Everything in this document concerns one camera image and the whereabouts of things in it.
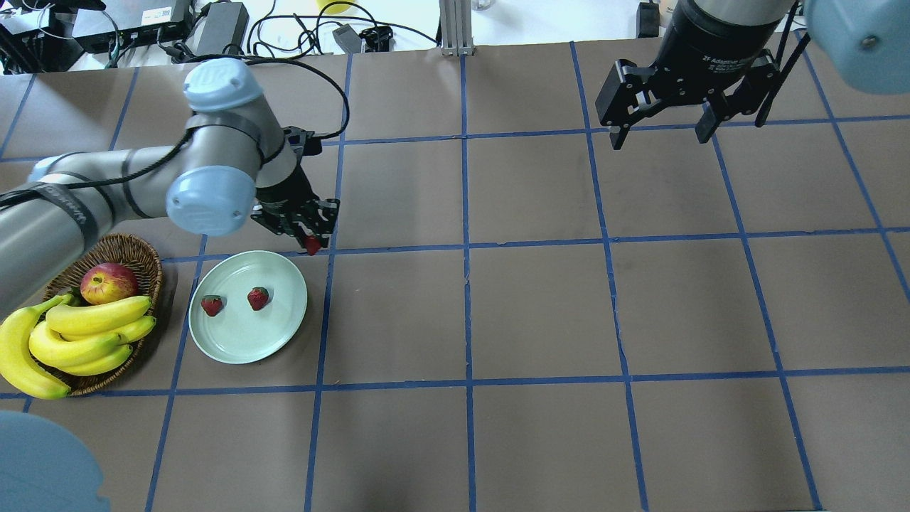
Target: red apple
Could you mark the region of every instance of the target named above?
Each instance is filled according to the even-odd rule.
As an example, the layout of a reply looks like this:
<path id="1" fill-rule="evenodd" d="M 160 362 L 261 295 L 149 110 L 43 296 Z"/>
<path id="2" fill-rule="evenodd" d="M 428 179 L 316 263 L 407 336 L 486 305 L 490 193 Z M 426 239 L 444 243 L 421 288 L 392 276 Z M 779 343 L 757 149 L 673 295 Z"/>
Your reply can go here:
<path id="1" fill-rule="evenodd" d="M 101 263 L 86 272 L 79 291 L 90 304 L 107 304 L 139 294 L 139 283 L 127 267 L 119 263 Z"/>

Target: fruit basket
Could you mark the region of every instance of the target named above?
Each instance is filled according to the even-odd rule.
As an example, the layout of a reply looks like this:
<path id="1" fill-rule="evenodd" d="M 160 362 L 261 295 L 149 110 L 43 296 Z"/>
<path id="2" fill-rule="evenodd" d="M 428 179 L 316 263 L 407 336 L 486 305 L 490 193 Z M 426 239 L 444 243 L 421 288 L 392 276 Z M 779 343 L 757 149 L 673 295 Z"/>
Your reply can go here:
<path id="1" fill-rule="evenodd" d="M 139 294 L 148 295 L 151 298 L 152 305 L 149 307 L 147 314 L 156 315 L 158 295 L 161 292 L 164 280 L 161 259 L 158 258 L 155 248 L 149 245 L 148 242 L 135 235 L 125 233 L 114 233 L 102 237 L 91 251 L 87 252 L 85 256 L 67 267 L 66 270 L 47 284 L 44 299 L 50 299 L 66 288 L 76 287 L 78 289 L 86 272 L 97 264 L 106 261 L 120 263 L 133 271 L 139 283 Z M 131 344 L 133 345 L 133 352 L 126 361 L 116 369 L 104 374 L 79 377 L 66 374 L 40 362 L 39 364 L 72 388 L 70 396 L 89 394 L 111 384 L 127 373 L 128 370 L 135 369 L 145 361 L 147 354 L 154 352 L 149 350 L 150 347 L 144 347 L 147 344 L 145 339 Z"/>

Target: red strawberry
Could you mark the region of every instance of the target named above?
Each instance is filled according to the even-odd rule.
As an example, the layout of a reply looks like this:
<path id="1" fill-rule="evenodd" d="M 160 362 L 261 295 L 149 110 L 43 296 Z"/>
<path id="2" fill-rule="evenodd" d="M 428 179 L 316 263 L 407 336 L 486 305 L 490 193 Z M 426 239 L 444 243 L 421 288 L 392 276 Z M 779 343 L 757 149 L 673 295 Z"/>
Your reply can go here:
<path id="1" fill-rule="evenodd" d="M 319 252 L 319 249 L 322 248 L 322 244 L 319 243 L 319 239 L 314 237 L 313 235 L 308 235 L 307 238 L 305 240 L 303 240 L 303 243 L 307 246 L 306 247 L 307 254 L 309 254 L 310 256 L 312 256 L 313 254 L 316 254 L 317 252 Z"/>
<path id="2" fill-rule="evenodd" d="M 249 307 L 253 308 L 253 311 L 261 310 L 268 303 L 268 290 L 257 286 L 247 293 L 247 301 L 249 301 Z"/>
<path id="3" fill-rule="evenodd" d="M 219 295 L 206 295 L 202 298 L 202 309 L 206 310 L 208 316 L 217 315 L 222 308 L 225 307 L 225 304 L 221 301 Z"/>

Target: yellow banana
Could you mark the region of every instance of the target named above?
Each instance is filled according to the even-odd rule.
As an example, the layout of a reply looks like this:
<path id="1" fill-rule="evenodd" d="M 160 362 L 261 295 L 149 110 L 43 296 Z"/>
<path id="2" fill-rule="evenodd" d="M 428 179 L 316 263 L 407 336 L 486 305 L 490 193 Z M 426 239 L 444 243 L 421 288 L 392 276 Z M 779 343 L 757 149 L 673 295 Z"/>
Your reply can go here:
<path id="1" fill-rule="evenodd" d="M 138 320 L 151 304 L 147 295 L 82 308 L 61 304 L 51 308 L 45 318 L 51 329 L 63 335 L 103 333 Z"/>
<path id="2" fill-rule="evenodd" d="M 41 313 L 68 302 L 72 295 L 58 295 L 37 306 L 14 311 L 0 325 L 0 374 L 20 391 L 35 398 L 63 398 L 70 387 L 49 374 L 28 352 L 28 337 Z"/>
<path id="3" fill-rule="evenodd" d="M 103 374 L 104 372 L 110 372 L 123 364 L 132 352 L 132 345 L 121 345 L 114 349 L 112 353 L 109 353 L 101 359 L 96 359 L 91 363 L 78 364 L 76 366 L 57 366 L 57 368 L 70 375 L 78 375 L 80 377 Z"/>
<path id="4" fill-rule="evenodd" d="M 48 366 L 78 366 L 91 363 L 112 353 L 120 345 L 120 334 L 104 333 L 85 338 L 78 342 L 68 342 L 40 322 L 28 339 L 28 349 L 38 361 Z"/>
<path id="5" fill-rule="evenodd" d="M 120 335 L 120 344 L 132 343 L 145 338 L 151 333 L 156 322 L 157 320 L 155 320 L 154 316 L 145 315 L 140 317 L 139 320 L 130 322 L 121 327 L 116 327 L 110 331 L 104 331 L 102 334 L 116 333 Z M 94 336 L 97 336 L 97 334 L 64 334 L 63 339 L 69 342 L 76 342 Z"/>

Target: plate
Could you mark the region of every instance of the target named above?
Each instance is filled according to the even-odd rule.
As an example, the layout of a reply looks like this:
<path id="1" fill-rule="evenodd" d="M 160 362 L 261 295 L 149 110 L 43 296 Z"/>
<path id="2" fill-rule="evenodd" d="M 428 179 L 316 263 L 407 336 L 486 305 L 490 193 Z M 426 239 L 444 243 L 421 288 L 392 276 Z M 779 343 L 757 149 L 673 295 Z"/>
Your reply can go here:
<path id="1" fill-rule="evenodd" d="M 268 304 L 253 311 L 247 293 L 268 290 Z M 224 308 L 208 316 L 200 302 L 219 295 Z M 205 355 L 227 364 L 258 361 L 277 352 L 303 322 L 307 282 L 289 259 L 270 251 L 241 252 L 206 274 L 189 306 L 189 332 Z"/>

